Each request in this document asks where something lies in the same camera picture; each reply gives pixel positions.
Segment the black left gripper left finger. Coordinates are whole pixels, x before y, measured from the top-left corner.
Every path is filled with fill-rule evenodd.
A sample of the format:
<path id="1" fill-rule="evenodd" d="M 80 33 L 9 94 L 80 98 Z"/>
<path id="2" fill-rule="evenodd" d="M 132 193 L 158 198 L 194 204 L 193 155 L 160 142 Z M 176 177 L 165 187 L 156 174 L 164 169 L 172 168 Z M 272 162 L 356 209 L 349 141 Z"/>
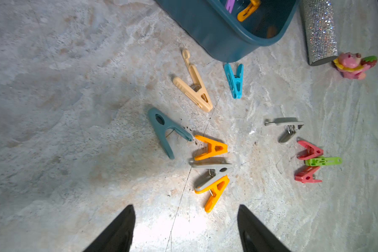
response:
<path id="1" fill-rule="evenodd" d="M 135 220 L 134 207 L 128 205 L 84 252 L 129 252 Z"/>

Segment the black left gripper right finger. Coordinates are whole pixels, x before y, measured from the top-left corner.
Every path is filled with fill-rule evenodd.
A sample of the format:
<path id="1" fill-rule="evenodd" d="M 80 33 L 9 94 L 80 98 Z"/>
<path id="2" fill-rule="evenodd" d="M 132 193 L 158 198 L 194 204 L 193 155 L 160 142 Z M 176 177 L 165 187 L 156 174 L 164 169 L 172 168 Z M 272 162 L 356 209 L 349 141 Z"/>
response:
<path id="1" fill-rule="evenodd" d="M 237 224 L 245 252 L 290 252 L 290 250 L 243 204 Z"/>

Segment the orange clothespin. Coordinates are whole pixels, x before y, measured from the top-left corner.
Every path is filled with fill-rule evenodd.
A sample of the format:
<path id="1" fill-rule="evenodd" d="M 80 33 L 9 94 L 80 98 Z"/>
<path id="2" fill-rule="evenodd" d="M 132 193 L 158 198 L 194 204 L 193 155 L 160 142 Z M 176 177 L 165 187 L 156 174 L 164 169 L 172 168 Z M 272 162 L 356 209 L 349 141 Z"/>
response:
<path id="1" fill-rule="evenodd" d="M 224 190 L 227 188 L 229 182 L 230 179 L 226 175 L 221 177 L 220 179 L 210 179 L 207 183 L 207 186 L 195 188 L 196 194 L 202 194 L 207 191 L 211 193 L 211 196 L 204 206 L 205 212 L 210 213 L 213 210 L 219 198 L 222 196 Z"/>
<path id="2" fill-rule="evenodd" d="M 228 145 L 224 143 L 200 135 L 195 135 L 195 139 L 200 140 L 203 143 L 207 143 L 207 151 L 201 155 L 196 156 L 194 158 L 195 161 L 205 160 L 228 152 Z"/>

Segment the red pink clothespin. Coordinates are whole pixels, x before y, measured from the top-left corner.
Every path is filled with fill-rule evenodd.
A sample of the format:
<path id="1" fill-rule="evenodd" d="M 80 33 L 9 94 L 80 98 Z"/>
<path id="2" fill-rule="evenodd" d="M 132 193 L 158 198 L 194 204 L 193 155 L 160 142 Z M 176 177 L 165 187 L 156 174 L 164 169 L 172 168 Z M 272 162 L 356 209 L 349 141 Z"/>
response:
<path id="1" fill-rule="evenodd" d="M 307 167 L 303 171 L 295 175 L 295 181 L 301 183 L 321 183 L 322 180 L 314 179 L 314 174 L 320 169 L 320 167 Z"/>

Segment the grey clothespin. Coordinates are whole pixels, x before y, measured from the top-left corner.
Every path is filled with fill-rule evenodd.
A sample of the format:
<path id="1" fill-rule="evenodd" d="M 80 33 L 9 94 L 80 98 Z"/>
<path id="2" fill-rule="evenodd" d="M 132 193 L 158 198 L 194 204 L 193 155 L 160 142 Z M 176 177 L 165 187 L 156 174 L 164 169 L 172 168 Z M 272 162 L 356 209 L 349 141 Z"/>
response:
<path id="1" fill-rule="evenodd" d="M 233 171 L 233 165 L 229 163 L 206 163 L 192 165 L 192 169 L 199 172 L 201 176 L 194 183 L 195 192 L 200 192 L 208 186 L 217 182 L 222 177 Z"/>
<path id="2" fill-rule="evenodd" d="M 264 124 L 267 127 L 284 127 L 283 134 L 278 138 L 280 144 L 288 144 L 304 126 L 303 121 L 290 117 L 265 119 Z"/>

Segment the dark teal clothespin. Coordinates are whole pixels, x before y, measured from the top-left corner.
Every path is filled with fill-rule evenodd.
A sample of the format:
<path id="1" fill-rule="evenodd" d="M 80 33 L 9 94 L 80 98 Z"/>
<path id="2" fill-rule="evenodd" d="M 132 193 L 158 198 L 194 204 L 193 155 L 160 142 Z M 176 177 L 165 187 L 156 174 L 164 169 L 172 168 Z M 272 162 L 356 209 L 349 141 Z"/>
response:
<path id="1" fill-rule="evenodd" d="M 156 136 L 158 137 L 161 147 L 167 154 L 170 160 L 174 160 L 175 156 L 171 149 L 167 137 L 165 135 L 167 130 L 174 130 L 178 135 L 187 141 L 193 141 L 192 135 L 182 128 L 179 124 L 171 120 L 168 116 L 162 113 L 159 109 L 153 107 L 148 111 L 150 124 L 152 125 Z"/>

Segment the cyan clothespin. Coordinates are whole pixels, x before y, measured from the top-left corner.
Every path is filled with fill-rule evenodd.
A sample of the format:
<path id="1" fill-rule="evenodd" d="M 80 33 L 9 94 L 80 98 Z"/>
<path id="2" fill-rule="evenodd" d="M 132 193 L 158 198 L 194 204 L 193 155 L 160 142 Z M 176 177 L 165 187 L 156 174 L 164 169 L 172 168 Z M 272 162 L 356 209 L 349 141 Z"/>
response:
<path id="1" fill-rule="evenodd" d="M 224 64 L 224 71 L 230 87 L 230 91 L 234 99 L 240 99 L 243 94 L 243 75 L 244 65 L 240 64 L 237 67 L 237 73 L 234 74 L 230 64 Z"/>

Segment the yellow clothespin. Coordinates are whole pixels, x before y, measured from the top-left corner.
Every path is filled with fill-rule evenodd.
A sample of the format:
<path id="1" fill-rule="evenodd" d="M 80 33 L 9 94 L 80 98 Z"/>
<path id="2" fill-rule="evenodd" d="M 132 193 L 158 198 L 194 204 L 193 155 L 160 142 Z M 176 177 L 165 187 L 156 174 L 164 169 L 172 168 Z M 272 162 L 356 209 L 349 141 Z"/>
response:
<path id="1" fill-rule="evenodd" d="M 250 0 L 248 6 L 237 15 L 237 20 L 243 22 L 249 18 L 261 5 L 261 0 Z"/>

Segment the purple clothespin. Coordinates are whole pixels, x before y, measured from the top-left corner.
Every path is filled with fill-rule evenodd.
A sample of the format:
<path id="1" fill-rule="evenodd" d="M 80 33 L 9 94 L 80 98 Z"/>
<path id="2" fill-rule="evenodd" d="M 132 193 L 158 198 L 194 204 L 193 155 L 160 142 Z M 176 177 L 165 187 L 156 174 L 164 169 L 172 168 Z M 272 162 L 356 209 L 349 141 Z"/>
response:
<path id="1" fill-rule="evenodd" d="M 225 4 L 225 8 L 229 13 L 232 13 L 234 5 L 235 5 L 235 0 L 227 0 Z"/>

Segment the teal storage box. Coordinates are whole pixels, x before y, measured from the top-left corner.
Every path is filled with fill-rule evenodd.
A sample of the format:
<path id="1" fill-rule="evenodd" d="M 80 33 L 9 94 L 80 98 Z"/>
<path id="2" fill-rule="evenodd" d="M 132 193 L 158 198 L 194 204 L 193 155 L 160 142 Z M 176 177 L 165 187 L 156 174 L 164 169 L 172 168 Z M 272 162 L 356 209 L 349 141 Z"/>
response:
<path id="1" fill-rule="evenodd" d="M 214 59 L 237 62 L 259 47 L 271 46 L 286 32 L 299 1 L 261 1 L 243 22 L 237 15 L 250 1 L 236 1 L 232 12 L 225 1 L 158 1 Z"/>

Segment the grey clothespin between oranges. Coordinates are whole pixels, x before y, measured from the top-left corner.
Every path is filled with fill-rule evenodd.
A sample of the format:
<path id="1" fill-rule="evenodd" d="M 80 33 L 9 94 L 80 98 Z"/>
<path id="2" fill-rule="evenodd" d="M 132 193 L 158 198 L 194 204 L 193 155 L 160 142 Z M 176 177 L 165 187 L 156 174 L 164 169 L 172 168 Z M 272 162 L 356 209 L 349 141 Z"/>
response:
<path id="1" fill-rule="evenodd" d="M 199 172 L 201 176 L 194 183 L 195 192 L 200 192 L 208 186 L 217 182 L 222 177 L 233 171 L 233 165 L 229 163 L 206 163 L 192 165 L 192 169 Z"/>

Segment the bright green clothespin right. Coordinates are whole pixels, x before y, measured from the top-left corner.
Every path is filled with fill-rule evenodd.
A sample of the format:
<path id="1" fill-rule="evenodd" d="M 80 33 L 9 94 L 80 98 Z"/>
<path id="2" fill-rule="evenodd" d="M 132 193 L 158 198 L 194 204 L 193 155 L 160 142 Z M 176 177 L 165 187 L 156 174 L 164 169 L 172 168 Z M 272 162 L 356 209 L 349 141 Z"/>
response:
<path id="1" fill-rule="evenodd" d="M 305 161 L 305 165 L 309 167 L 321 167 L 328 165 L 341 165 L 342 158 L 340 157 L 318 157 L 312 158 Z"/>

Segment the tan clothespin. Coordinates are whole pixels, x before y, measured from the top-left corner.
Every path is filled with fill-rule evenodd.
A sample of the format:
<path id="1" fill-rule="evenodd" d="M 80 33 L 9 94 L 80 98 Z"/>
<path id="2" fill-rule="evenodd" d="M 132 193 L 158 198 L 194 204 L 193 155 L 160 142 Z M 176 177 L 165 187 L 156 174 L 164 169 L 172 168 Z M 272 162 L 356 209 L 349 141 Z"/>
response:
<path id="1" fill-rule="evenodd" d="M 182 57 L 192 78 L 193 84 L 186 84 L 180 77 L 174 77 L 173 83 L 200 109 L 204 112 L 210 112 L 213 109 L 212 102 L 196 66 L 190 63 L 190 56 L 190 52 L 187 49 L 182 50 Z"/>

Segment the pink strawberry bear toy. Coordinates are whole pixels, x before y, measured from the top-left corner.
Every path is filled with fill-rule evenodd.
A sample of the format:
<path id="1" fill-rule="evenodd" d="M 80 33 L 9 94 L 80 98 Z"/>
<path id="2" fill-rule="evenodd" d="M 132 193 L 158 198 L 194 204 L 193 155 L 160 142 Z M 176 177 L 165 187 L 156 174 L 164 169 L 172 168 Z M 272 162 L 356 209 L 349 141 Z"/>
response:
<path id="1" fill-rule="evenodd" d="M 373 68 L 377 61 L 377 56 L 362 57 L 360 53 L 348 52 L 342 53 L 332 62 L 343 78 L 364 80 L 365 72 Z"/>

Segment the rhinestone silver microphone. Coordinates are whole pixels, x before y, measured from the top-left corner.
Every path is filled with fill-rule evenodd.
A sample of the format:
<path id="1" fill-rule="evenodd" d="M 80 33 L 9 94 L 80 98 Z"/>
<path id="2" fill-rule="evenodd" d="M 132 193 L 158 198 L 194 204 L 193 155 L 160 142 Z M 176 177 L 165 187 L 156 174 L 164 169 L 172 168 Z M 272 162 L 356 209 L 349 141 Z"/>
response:
<path id="1" fill-rule="evenodd" d="M 310 66 L 329 63 L 339 54 L 333 4 L 330 0 L 307 0 L 301 4 L 308 63 Z"/>

